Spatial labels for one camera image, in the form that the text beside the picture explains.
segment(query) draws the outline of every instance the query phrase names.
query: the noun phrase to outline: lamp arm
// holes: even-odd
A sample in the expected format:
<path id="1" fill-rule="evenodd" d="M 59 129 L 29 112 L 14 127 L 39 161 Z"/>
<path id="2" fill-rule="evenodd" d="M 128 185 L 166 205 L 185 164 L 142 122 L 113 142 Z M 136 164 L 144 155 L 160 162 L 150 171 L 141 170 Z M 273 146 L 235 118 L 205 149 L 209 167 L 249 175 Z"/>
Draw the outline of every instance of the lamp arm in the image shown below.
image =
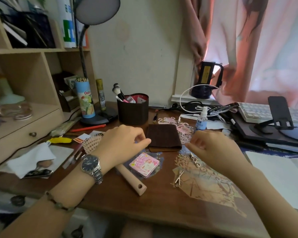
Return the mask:
<path id="1" fill-rule="evenodd" d="M 87 77 L 85 58 L 84 58 L 84 52 L 83 52 L 83 38 L 84 38 L 85 32 L 88 28 L 89 28 L 89 25 L 84 25 L 84 27 L 81 31 L 81 35 L 79 36 L 79 42 L 78 42 L 79 54 L 81 56 L 83 74 L 84 74 L 85 78 L 88 78 L 88 77 Z"/>

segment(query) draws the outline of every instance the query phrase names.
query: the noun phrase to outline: brown pen holder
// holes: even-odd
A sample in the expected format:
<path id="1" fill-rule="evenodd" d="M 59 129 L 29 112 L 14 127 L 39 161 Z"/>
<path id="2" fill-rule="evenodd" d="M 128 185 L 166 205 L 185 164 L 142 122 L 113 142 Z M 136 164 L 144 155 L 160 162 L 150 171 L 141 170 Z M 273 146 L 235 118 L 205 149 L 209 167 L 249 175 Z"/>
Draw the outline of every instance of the brown pen holder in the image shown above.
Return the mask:
<path id="1" fill-rule="evenodd" d="M 128 125 L 143 125 L 148 120 L 149 97 L 146 94 L 125 95 L 133 97 L 136 103 L 125 103 L 117 100 L 119 121 Z"/>

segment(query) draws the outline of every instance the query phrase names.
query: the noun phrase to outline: brown leather wallet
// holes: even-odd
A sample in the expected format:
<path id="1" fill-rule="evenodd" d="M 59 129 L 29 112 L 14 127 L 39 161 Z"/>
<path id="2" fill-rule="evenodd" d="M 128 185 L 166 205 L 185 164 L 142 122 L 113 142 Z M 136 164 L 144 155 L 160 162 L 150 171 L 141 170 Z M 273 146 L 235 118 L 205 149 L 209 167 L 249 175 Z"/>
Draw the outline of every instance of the brown leather wallet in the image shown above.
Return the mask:
<path id="1" fill-rule="evenodd" d="M 149 124 L 147 138 L 151 152 L 179 151 L 182 148 L 177 127 L 173 124 Z"/>

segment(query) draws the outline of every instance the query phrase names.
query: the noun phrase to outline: red pencil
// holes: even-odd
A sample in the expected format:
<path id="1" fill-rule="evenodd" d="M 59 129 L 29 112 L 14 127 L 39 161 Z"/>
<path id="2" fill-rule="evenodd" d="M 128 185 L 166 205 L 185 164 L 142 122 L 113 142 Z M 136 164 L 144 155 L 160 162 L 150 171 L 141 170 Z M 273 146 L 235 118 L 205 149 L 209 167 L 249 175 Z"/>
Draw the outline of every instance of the red pencil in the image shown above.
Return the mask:
<path id="1" fill-rule="evenodd" d="M 101 125 L 96 125 L 96 126 L 91 126 L 91 127 L 86 127 L 86 128 L 77 128 L 77 129 L 72 129 L 70 132 L 79 132 L 79 131 L 84 131 L 84 130 L 89 130 L 89 129 L 94 129 L 94 128 L 104 128 L 106 127 L 106 124 L 101 124 Z"/>

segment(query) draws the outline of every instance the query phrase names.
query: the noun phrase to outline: wristwatch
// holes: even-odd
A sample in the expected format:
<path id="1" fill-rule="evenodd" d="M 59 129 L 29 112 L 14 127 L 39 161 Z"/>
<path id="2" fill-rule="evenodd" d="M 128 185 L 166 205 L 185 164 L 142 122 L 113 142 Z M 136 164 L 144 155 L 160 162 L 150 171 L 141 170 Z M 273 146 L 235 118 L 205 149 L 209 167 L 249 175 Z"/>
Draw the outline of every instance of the wristwatch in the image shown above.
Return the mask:
<path id="1" fill-rule="evenodd" d="M 94 155 L 83 155 L 82 170 L 83 172 L 93 176 L 96 184 L 103 182 L 103 175 L 100 171 L 99 158 Z"/>

